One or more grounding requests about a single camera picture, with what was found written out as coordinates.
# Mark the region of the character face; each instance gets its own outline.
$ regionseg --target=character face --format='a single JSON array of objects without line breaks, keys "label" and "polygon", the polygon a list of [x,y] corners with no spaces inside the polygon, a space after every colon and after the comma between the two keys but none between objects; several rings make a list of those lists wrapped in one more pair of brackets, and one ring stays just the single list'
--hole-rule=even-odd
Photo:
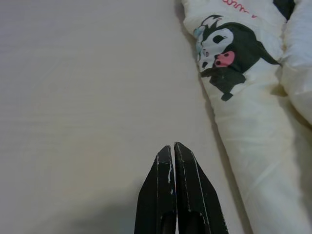
[{"label": "character face", "polygon": [[197,62],[200,72],[215,66],[230,65],[234,60],[234,55],[224,53],[225,48],[233,42],[233,33],[227,29],[219,29],[204,38],[205,30],[198,36],[196,48],[198,51]]}]

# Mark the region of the black cartoon character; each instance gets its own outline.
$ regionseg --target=black cartoon character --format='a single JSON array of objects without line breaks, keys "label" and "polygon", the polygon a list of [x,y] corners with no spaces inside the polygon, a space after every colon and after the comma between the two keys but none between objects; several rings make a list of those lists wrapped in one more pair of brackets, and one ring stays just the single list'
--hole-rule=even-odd
[{"label": "black cartoon character", "polygon": [[233,95],[231,90],[246,81],[243,73],[263,58],[270,64],[279,64],[257,41],[248,27],[234,22],[217,27],[222,16],[206,18],[194,31],[197,37],[198,65],[202,77],[211,77],[210,83],[223,92],[222,100]]}]

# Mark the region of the beige surface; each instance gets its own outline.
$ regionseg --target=beige surface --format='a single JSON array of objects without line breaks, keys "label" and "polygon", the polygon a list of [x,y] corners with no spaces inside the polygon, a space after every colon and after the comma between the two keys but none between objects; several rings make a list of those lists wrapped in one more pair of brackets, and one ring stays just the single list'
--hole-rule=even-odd
[{"label": "beige surface", "polygon": [[215,186],[230,233],[250,233],[180,10],[0,2],[1,234],[133,233],[137,191],[174,141]]}]

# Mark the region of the white blanket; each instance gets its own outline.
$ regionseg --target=white blanket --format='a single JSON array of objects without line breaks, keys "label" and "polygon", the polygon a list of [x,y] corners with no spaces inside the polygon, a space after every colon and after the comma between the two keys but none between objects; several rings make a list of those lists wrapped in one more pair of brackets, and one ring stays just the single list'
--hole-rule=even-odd
[{"label": "white blanket", "polygon": [[254,233],[312,233],[312,131],[279,84],[284,17],[268,0],[183,3]]},{"label": "white blanket", "polygon": [[282,84],[296,109],[312,124],[312,1],[299,0],[285,31]]}]

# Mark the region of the black tool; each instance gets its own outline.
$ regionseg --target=black tool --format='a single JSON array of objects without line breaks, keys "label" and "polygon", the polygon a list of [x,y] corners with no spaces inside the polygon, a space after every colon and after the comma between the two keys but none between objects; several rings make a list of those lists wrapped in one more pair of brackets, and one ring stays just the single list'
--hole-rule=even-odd
[{"label": "black tool", "polygon": [[166,146],[140,191],[135,234],[175,234],[176,211],[180,234],[228,234],[215,189],[193,152],[179,142],[175,144],[175,184]]}]

